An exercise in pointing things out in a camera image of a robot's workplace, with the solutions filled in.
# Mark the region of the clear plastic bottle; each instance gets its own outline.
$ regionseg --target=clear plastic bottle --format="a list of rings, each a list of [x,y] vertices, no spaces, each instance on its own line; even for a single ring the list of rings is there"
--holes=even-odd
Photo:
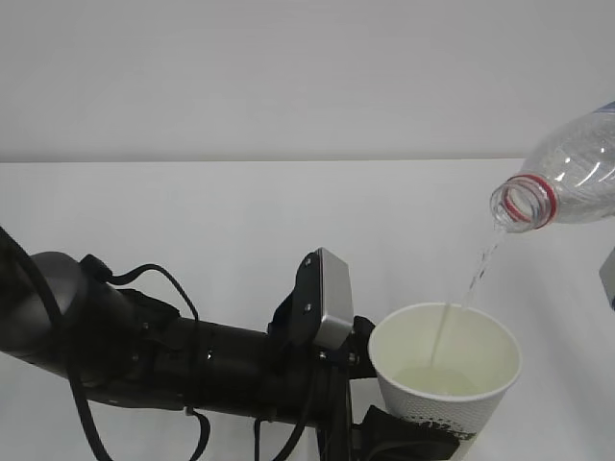
[[[521,171],[495,190],[491,212],[508,232],[615,214],[615,102],[538,144]]]

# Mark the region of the white paper cup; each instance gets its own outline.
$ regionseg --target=white paper cup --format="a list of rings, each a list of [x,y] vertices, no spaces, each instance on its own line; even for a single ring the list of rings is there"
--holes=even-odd
[[[452,432],[460,447],[451,459],[459,460],[519,376],[521,352],[510,331],[497,320],[453,304],[455,318],[447,324],[452,328],[443,335],[446,341],[435,365],[464,373],[476,393],[436,395],[396,382],[395,376],[405,368],[429,366],[445,308],[444,303],[421,303],[393,312],[372,331],[368,351],[387,411]]]

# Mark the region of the red ring on bottle neck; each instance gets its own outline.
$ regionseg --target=red ring on bottle neck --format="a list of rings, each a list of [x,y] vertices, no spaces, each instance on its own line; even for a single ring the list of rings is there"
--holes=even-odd
[[[551,221],[553,220],[553,218],[557,214],[557,197],[555,196],[554,189],[551,187],[551,185],[544,178],[541,178],[540,176],[536,176],[536,175],[517,175],[517,176],[513,176],[512,178],[510,178],[510,180],[514,180],[515,178],[528,178],[529,180],[537,182],[545,190],[545,192],[547,193],[547,198],[549,199],[549,204],[551,205],[551,212],[549,213],[549,217],[547,218],[545,223],[542,224],[541,226],[538,226],[537,229],[544,228],[549,223],[551,223]],[[516,214],[517,212],[519,212],[518,209],[516,208],[516,206],[514,206],[513,203],[511,203],[510,201],[507,200],[507,197],[505,197],[504,198],[504,206],[506,206],[506,207],[508,207],[508,203],[507,202],[509,202],[510,205],[512,206],[512,208],[508,209],[508,210],[511,213],[513,213],[513,215],[515,215],[515,217],[518,217],[517,214]],[[525,222],[529,221],[525,216],[523,216],[520,219],[521,219],[521,221],[525,221]]]

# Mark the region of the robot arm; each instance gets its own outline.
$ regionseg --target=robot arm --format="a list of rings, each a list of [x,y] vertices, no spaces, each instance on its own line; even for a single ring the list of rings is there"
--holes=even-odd
[[[374,406],[353,424],[349,382],[375,377],[367,354],[374,326],[354,317],[348,267],[325,249],[302,260],[266,332],[186,319],[168,303],[116,289],[131,278],[114,277],[91,255],[81,262],[61,253],[24,255],[0,239],[0,351],[69,377],[76,401],[83,390],[85,399],[113,406],[202,408],[295,424],[276,460],[288,456],[305,426],[316,428],[325,461],[449,459],[458,447],[447,432]],[[42,276],[38,283],[24,270],[29,263]],[[48,313],[42,280],[60,318]],[[87,426],[86,418],[101,460],[100,439]],[[207,438],[201,442],[204,449]]]

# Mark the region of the cable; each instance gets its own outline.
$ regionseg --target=cable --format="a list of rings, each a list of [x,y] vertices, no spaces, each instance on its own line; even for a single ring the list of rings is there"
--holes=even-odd
[[[315,366],[312,367],[311,377],[309,380],[309,385],[307,389],[307,396],[304,402],[304,406],[301,409],[301,415],[299,416],[299,420],[297,424],[292,429],[290,433],[290,437],[278,453],[278,455],[273,458],[273,461],[285,461],[290,453],[297,447],[301,436],[306,429],[306,425],[308,423],[309,412],[311,410],[312,403],[314,401],[314,394],[316,390],[316,381],[318,378],[318,374],[316,373]],[[260,424],[263,422],[263,419],[258,418],[254,421],[254,459],[255,461],[259,461],[260,459]]]
[[[263,418],[254,420],[254,461],[260,461],[260,425],[263,421]]]
[[[1,226],[0,238],[4,239],[8,243],[17,264],[22,268],[22,270],[32,283],[38,296],[40,297],[43,307],[47,312],[47,316],[49,317],[49,321],[54,328],[54,333],[58,334],[62,329],[62,311],[58,306],[58,302],[56,301],[56,298],[51,291],[51,288],[49,287],[45,276],[40,272],[37,265],[32,261],[26,251],[21,248],[21,246]],[[163,273],[171,281],[171,283],[173,283],[173,286],[175,286],[178,292],[182,295],[182,298],[184,298],[184,300],[190,307],[192,314],[194,315],[196,331],[196,328],[198,327],[199,314],[196,311],[194,304],[189,299],[183,288],[164,268],[159,267],[156,264],[146,264],[137,269],[134,269],[133,271],[129,272],[128,274],[125,274],[124,276],[120,276],[118,278],[111,278],[119,280],[120,282],[128,280],[126,281],[126,283],[130,283],[147,270],[157,270]],[[81,373],[79,371],[79,367],[73,356],[73,353],[74,348],[71,348],[66,359],[66,375],[68,377],[70,389],[73,394],[75,406],[77,407],[79,420],[81,421],[82,428],[84,429],[87,442],[89,443],[92,453],[94,454],[96,459],[98,461],[112,461],[111,457],[105,450],[105,446],[100,439],[100,434],[98,433],[98,429],[96,428],[96,424],[92,417],[91,409],[89,408],[89,404],[87,402],[86,389],[84,388],[84,384],[81,381]],[[191,362],[192,364],[196,363],[196,356],[193,357],[193,360],[191,360]],[[198,458],[201,457],[203,451],[205,451],[205,448],[209,441],[210,424],[209,420],[205,415],[195,412],[192,407],[187,408],[186,414],[189,416],[195,416],[199,420],[199,424],[201,426],[201,436],[199,438],[197,448],[190,457],[190,461],[196,461]]]

